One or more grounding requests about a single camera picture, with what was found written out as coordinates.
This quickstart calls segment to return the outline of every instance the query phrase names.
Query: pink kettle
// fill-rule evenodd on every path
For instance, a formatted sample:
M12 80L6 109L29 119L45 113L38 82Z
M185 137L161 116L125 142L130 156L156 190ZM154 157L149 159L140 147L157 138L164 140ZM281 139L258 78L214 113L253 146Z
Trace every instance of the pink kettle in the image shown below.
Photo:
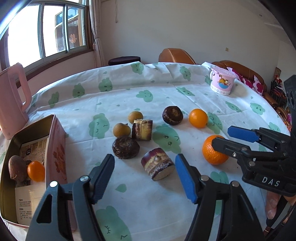
M26 102L23 104L15 80L19 78ZM0 128L8 140L20 131L28 121L26 109L32 101L25 70L20 63L0 72Z

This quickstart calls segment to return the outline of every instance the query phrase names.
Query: finger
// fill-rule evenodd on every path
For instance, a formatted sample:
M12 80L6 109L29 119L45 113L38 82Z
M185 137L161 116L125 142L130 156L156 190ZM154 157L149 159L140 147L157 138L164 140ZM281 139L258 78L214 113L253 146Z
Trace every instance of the finger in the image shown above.
M269 203L272 208L276 208L280 199L280 195L274 192L267 192L266 195L266 206Z
M294 197L286 197L285 196L285 199L291 204L291 206L293 206L294 203L296 202L296 196L294 196Z
M276 207L272 207L269 202L266 202L265 213L268 219L273 219L276 215Z

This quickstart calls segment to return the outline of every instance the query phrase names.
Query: white wall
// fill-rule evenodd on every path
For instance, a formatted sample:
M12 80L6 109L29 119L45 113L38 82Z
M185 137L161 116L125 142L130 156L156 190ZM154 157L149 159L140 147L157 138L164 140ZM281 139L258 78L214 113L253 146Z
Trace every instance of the white wall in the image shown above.
M279 39L256 15L231 0L115 0L102 3L106 61L136 55L155 63L164 48L183 48L201 64L232 60L258 72L269 86Z
M280 41L278 68L281 70L280 79L285 81L296 74L296 50L293 46Z
M28 81L32 95L36 94L41 88L62 78L77 74L82 71L95 68L94 53L88 52L76 57L67 59L53 67L44 70ZM21 100L25 102L24 92L22 87L18 88Z

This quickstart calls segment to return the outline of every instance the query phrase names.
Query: blue gripper pad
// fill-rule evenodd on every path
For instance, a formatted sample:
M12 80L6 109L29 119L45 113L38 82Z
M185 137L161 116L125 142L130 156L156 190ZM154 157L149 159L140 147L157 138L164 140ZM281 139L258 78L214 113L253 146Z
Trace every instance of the blue gripper pad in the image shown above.
M259 140L259 136L257 136L256 132L236 126L230 126L227 130L227 133L231 137L248 142L256 142Z
M189 173L191 171L191 167L182 154L178 154L176 156L175 166L187 198L193 203L196 203L197 195L195 192L195 183L191 174Z

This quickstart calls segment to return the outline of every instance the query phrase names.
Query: curtain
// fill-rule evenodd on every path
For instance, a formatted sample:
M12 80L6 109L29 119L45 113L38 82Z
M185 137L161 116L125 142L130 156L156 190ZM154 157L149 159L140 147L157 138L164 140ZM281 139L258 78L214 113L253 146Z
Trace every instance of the curtain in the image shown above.
M100 40L101 1L102 0L89 0L91 30L95 38L93 49L94 49L94 63L96 68L106 66L102 43Z

